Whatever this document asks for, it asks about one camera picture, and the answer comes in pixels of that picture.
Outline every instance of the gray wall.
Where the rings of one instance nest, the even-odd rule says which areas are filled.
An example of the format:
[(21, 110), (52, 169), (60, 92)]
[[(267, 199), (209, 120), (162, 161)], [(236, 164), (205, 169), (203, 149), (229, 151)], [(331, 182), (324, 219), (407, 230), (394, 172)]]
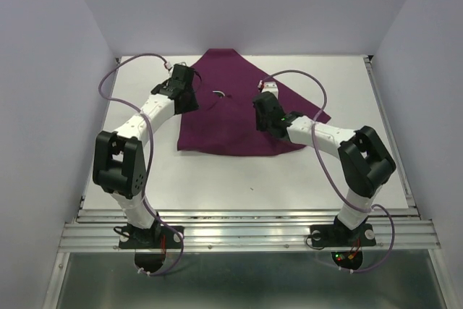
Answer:
[(404, 1), (86, 0), (117, 54), (372, 54)]
[(463, 0), (407, 0), (373, 61), (418, 207), (463, 293)]
[(84, 0), (0, 0), (0, 301), (41, 308), (114, 63)]

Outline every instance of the black mounting plate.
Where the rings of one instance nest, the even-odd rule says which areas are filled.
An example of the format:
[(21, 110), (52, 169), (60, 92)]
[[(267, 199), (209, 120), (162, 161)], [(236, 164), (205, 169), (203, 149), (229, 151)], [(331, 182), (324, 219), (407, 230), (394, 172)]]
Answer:
[[(173, 229), (175, 229), (176, 231), (182, 233), (182, 235), (184, 235), (184, 230), (185, 228), (183, 226), (171, 226)], [(166, 228), (165, 226), (162, 226), (161, 227), (161, 234), (160, 234), (160, 237), (159, 239), (155, 240), (154, 242), (152, 243), (149, 243), (149, 244), (144, 244), (144, 243), (141, 243), (135, 239), (129, 239), (127, 240), (126, 242), (121, 242), (119, 240), (119, 249), (123, 249), (123, 250), (135, 250), (135, 249), (154, 249), (154, 250), (160, 250), (161, 249), (161, 240), (162, 240), (162, 237), (163, 236), (166, 236), (166, 249), (171, 249), (171, 250), (178, 250), (180, 248), (182, 248), (182, 244), (180, 242), (176, 242), (174, 240), (174, 235), (175, 233), (173, 233), (170, 229)]]
[(310, 234), (312, 237), (313, 247), (351, 247), (352, 243), (360, 239), (362, 247), (376, 246), (376, 239), (368, 239), (365, 236), (365, 232), (371, 230), (373, 232), (373, 226), (371, 224), (363, 224), (358, 227), (358, 237), (349, 238), (345, 235), (344, 230), (333, 224), (313, 224), (310, 226)]

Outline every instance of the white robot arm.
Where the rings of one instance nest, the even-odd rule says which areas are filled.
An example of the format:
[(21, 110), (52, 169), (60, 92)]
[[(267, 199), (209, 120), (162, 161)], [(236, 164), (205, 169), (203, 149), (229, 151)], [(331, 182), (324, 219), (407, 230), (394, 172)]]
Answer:
[[(276, 83), (265, 82), (253, 103), (258, 130), (269, 132), (274, 137), (291, 143), (314, 147), (314, 121), (295, 111), (285, 113), (278, 102)], [(343, 205), (334, 222), (336, 230), (327, 231), (326, 235), (320, 237), (325, 238), (323, 246), (348, 245), (363, 231), (373, 200), (394, 173), (396, 164), (371, 127), (346, 130), (315, 122), (314, 136), (319, 151), (340, 160), (349, 186), (347, 203)]]
[(121, 206), (129, 227), (142, 239), (156, 239), (159, 226), (143, 204), (141, 191), (146, 185), (143, 148), (149, 140), (144, 115), (156, 130), (176, 114), (198, 109), (192, 81), (195, 70), (175, 64), (171, 77), (157, 85), (137, 113), (113, 132), (100, 132), (95, 142), (93, 182), (101, 186)]

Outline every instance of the white tabletop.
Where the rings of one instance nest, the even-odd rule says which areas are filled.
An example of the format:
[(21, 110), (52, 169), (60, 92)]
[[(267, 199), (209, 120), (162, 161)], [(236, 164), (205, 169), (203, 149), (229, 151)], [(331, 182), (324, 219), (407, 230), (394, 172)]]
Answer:
[[(199, 56), (170, 56), (172, 64), (194, 64)], [(245, 56), (266, 71), (301, 69), (317, 77), (328, 94), (329, 124), (359, 129), (376, 129), (389, 150), (391, 146), (373, 95), (361, 56)], [(162, 63), (143, 57), (122, 67), (113, 96), (141, 106), (151, 89), (167, 78)], [(316, 105), (323, 101), (318, 86), (302, 75), (287, 74), (278, 80)], [(111, 102), (104, 130), (113, 131), (133, 112)], [(180, 116), (166, 122), (155, 134), (155, 155), (148, 180), (148, 199), (155, 209), (241, 210), (241, 209), (333, 209), (338, 199), (312, 148), (276, 157), (226, 157), (192, 151), (177, 151)], [(149, 146), (145, 147), (148, 159)], [(341, 164), (329, 155), (326, 165), (342, 192), (347, 192)], [(84, 209), (118, 209), (111, 196), (91, 180), (85, 192)], [(397, 172), (376, 198), (387, 208), (407, 208)]]

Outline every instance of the maroon fabric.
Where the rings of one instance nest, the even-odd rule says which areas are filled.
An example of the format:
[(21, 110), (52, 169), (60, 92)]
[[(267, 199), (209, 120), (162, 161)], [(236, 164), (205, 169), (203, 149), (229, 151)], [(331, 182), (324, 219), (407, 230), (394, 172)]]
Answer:
[[(304, 147), (255, 129), (252, 99), (259, 93), (258, 83), (267, 73), (231, 49), (208, 50), (193, 67), (203, 78), (201, 86), (199, 81), (195, 82), (200, 109), (182, 115), (177, 150), (223, 156), (276, 156)], [(285, 111), (315, 116), (317, 106), (282, 83), (277, 85)], [(226, 96), (219, 98), (213, 90), (220, 90)], [(319, 121), (326, 123), (329, 119), (330, 116), (323, 113)]]

